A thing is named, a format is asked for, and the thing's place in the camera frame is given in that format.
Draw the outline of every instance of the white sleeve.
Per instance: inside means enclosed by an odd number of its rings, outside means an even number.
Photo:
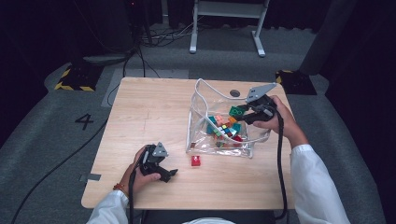
[[[349,223],[325,164],[310,145],[291,151],[291,183],[295,209],[302,224]]]
[[[120,190],[113,190],[96,205],[87,223],[128,223],[125,208],[128,198]]]

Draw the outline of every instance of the transparent bag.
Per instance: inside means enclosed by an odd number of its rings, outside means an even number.
[[[235,121],[230,115],[241,115],[238,105],[246,98],[228,97],[203,79],[195,84],[189,114],[187,153],[253,157],[254,144],[264,142],[270,130]]]

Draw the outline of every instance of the wooden table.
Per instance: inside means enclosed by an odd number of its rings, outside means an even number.
[[[161,167],[178,169],[168,183],[147,185],[134,198],[137,209],[265,210],[283,209],[276,166],[276,133],[255,145],[252,159],[201,154],[201,166],[191,166],[186,153],[191,96],[196,80],[126,77],[99,146],[82,205],[94,208],[118,183],[134,155],[143,145],[162,142],[169,153]],[[247,96],[259,82],[207,80],[228,94],[239,90]],[[268,92],[289,106],[280,85]],[[290,185],[290,144],[284,139],[282,167],[289,208],[294,207]]]

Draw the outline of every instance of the dark curtain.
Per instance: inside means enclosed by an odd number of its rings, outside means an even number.
[[[396,223],[395,12],[394,1],[358,1],[320,72],[377,184],[388,223]]]
[[[324,21],[330,2],[332,0],[271,0],[265,16],[263,27],[284,27],[287,29],[312,29],[317,32]],[[260,4],[263,0],[218,0],[216,2],[234,2]],[[194,0],[168,0],[169,23],[172,28],[177,28],[179,23],[189,25],[192,23],[192,10]],[[202,23],[220,27],[223,24],[232,27],[257,25],[257,20],[243,18],[205,17]]]

